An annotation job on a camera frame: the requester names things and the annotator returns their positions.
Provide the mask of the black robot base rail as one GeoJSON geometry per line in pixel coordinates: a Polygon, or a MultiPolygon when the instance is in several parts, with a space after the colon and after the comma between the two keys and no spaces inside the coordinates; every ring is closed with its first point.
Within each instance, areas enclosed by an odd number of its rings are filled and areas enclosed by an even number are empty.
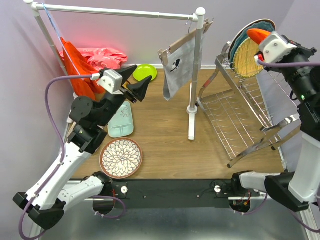
{"type": "Polygon", "coordinates": [[[116,197],[127,209],[228,208],[230,201],[258,199],[256,190],[234,190],[229,179],[119,179],[100,196],[116,197]]]}

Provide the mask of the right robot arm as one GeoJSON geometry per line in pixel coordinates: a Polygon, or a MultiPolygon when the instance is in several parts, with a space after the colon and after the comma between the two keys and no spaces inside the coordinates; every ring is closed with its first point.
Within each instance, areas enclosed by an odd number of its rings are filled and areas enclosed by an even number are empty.
{"type": "Polygon", "coordinates": [[[314,48],[302,46],[290,50],[278,60],[259,60],[268,71],[279,72],[297,97],[300,121],[295,169],[282,173],[243,171],[235,173],[230,191],[241,196],[248,189],[268,194],[293,212],[307,210],[320,200],[320,64],[309,59],[314,48]]]}

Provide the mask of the orange plastic plate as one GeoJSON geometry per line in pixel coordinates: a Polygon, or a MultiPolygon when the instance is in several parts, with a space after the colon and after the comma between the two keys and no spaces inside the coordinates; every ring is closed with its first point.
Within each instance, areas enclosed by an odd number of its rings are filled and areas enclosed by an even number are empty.
{"type": "Polygon", "coordinates": [[[248,37],[258,45],[260,45],[271,34],[270,31],[260,28],[250,28],[246,33],[248,37]]]}

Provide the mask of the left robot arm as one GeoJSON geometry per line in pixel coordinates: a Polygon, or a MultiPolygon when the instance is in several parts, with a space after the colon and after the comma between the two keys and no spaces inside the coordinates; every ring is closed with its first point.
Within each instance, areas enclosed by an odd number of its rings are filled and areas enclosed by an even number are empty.
{"type": "Polygon", "coordinates": [[[28,191],[18,192],[14,203],[44,231],[53,228],[65,212],[88,198],[110,196],[112,180],[101,171],[74,187],[65,189],[75,171],[103,143],[107,136],[104,127],[128,100],[142,102],[152,81],[149,75],[135,84],[126,84],[137,69],[132,65],[121,69],[105,68],[97,73],[85,75],[60,76],[51,80],[45,89],[45,105],[49,106],[49,89],[52,84],[62,80],[96,82],[106,93],[100,101],[80,95],[71,105],[70,119],[75,122],[67,140],[61,140],[61,152],[41,179],[28,191]]]}

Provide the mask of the woven bamboo plate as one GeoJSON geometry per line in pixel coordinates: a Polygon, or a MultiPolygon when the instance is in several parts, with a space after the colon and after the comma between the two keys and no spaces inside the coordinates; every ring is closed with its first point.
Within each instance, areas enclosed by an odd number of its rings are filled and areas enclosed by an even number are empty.
{"type": "Polygon", "coordinates": [[[237,48],[233,58],[233,70],[242,78],[251,78],[259,74],[264,68],[255,61],[259,52],[259,45],[251,38],[245,39],[237,48]]]}

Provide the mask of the brown rim floral plate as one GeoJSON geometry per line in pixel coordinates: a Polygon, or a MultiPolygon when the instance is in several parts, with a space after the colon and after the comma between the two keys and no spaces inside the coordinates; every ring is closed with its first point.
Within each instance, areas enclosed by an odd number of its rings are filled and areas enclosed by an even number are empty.
{"type": "Polygon", "coordinates": [[[135,174],[143,163],[143,151],[137,142],[120,137],[111,140],[100,152],[103,173],[112,179],[125,179],[135,174]]]}

